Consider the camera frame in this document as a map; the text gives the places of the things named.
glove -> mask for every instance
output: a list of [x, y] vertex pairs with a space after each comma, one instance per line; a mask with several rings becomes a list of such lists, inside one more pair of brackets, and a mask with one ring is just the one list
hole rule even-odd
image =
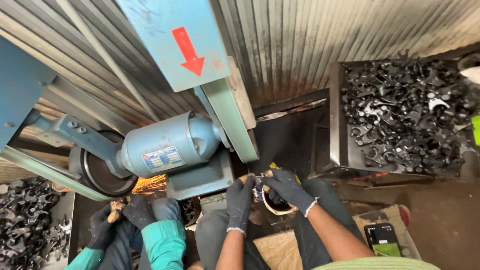
[[254, 185], [255, 179], [249, 176], [245, 184], [237, 179], [227, 189], [227, 214], [230, 216], [227, 232], [239, 231], [245, 236], [247, 235], [248, 216], [252, 205]]
[[317, 203], [317, 200], [310, 196], [297, 181], [297, 177], [282, 169], [272, 169], [273, 178], [264, 178], [262, 182], [271, 187], [269, 197], [273, 202], [278, 202], [280, 197], [288, 203], [296, 206], [304, 217], [308, 216], [310, 209]]
[[122, 213], [140, 231], [157, 221], [152, 207], [145, 199], [140, 195], [132, 195], [130, 199], [130, 204], [123, 208]]
[[92, 239], [87, 245], [88, 248], [105, 250], [113, 241], [113, 224], [107, 220], [110, 212], [111, 207], [110, 204], [108, 204], [90, 218], [92, 224]]

green sleeve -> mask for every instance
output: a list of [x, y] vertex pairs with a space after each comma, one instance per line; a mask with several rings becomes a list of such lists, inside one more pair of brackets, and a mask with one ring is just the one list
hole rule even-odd
[[178, 221], [158, 221], [142, 230], [152, 270], [183, 269], [185, 228]]
[[100, 264], [105, 252], [99, 249], [90, 249], [86, 247], [73, 260], [73, 262], [65, 268], [66, 270], [95, 270]]

pulley wheel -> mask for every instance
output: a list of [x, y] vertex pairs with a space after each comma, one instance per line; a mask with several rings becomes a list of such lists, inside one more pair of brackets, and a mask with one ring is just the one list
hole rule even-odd
[[[98, 131], [114, 143], [125, 139], [113, 131]], [[119, 178], [113, 175], [108, 165], [101, 158], [86, 151], [78, 145], [72, 147], [69, 160], [70, 170], [82, 175], [82, 183], [108, 197], [127, 196], [137, 184], [138, 176]]]

red arrow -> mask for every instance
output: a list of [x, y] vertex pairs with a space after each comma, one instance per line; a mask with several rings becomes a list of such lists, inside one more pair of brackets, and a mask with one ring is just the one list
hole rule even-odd
[[181, 65], [195, 73], [197, 76], [201, 76], [202, 69], [204, 68], [205, 57], [198, 58], [185, 27], [173, 29], [172, 34], [183, 54], [183, 57], [186, 60], [186, 62]]

dark pants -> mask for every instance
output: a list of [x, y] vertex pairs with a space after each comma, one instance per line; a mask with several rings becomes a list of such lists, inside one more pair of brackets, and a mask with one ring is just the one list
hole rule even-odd
[[[174, 199], [158, 199], [152, 203], [152, 210], [158, 221], [178, 220], [183, 223], [179, 205]], [[105, 250], [105, 255], [98, 269], [133, 269], [132, 249], [142, 253], [140, 269], [150, 269], [150, 262], [143, 248], [144, 242], [141, 231], [126, 219], [116, 224], [114, 230], [116, 231], [115, 238]]]
[[[302, 185], [305, 191], [311, 196], [318, 198], [318, 204], [338, 223], [342, 224], [358, 239], [363, 241], [363, 237], [356, 223], [329, 181], [311, 179], [305, 181]], [[195, 239], [197, 241], [200, 260], [206, 270], [216, 268], [223, 242], [227, 236], [228, 220], [229, 217], [224, 210], [214, 210], [202, 217], [197, 225]], [[251, 232], [256, 228], [253, 228], [252, 225], [252, 223], [249, 223], [247, 238], [245, 239], [244, 268], [270, 269], [253, 243], [256, 235], [251, 235]], [[320, 237], [308, 219], [300, 212], [295, 216], [294, 231], [304, 270], [310, 270], [332, 262], [332, 258], [328, 254]]]

